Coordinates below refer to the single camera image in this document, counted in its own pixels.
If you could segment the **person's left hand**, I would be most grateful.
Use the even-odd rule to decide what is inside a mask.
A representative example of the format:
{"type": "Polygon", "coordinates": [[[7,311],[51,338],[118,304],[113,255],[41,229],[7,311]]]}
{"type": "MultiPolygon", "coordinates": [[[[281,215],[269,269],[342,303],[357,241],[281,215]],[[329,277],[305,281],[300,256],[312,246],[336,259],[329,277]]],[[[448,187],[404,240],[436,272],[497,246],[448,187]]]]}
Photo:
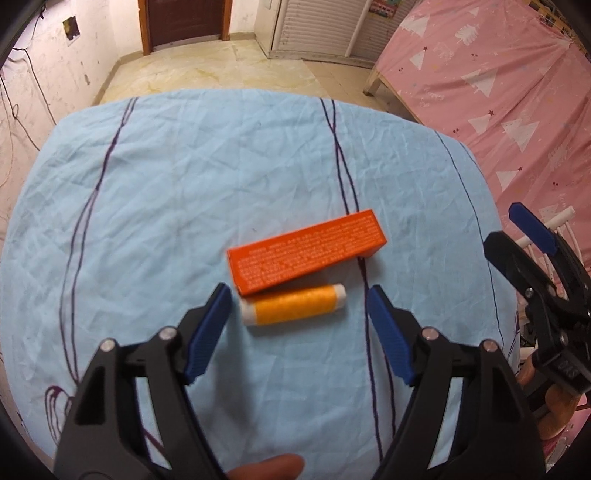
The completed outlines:
{"type": "Polygon", "coordinates": [[[226,473],[230,480],[296,480],[304,471],[304,458],[283,454],[237,467],[226,473]]]}

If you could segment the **person's right hand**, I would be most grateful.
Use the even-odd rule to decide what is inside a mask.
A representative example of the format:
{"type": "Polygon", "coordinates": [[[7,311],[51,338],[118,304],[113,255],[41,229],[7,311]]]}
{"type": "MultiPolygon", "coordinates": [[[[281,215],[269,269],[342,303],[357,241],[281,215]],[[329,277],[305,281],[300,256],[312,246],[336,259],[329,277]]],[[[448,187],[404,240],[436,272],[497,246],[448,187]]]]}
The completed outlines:
{"type": "MultiPolygon", "coordinates": [[[[525,388],[534,379],[536,369],[533,356],[530,355],[516,375],[518,383],[525,388]]],[[[559,435],[574,415],[581,395],[574,396],[560,385],[553,384],[545,394],[545,405],[548,412],[537,421],[540,438],[551,440],[559,435]]]]}

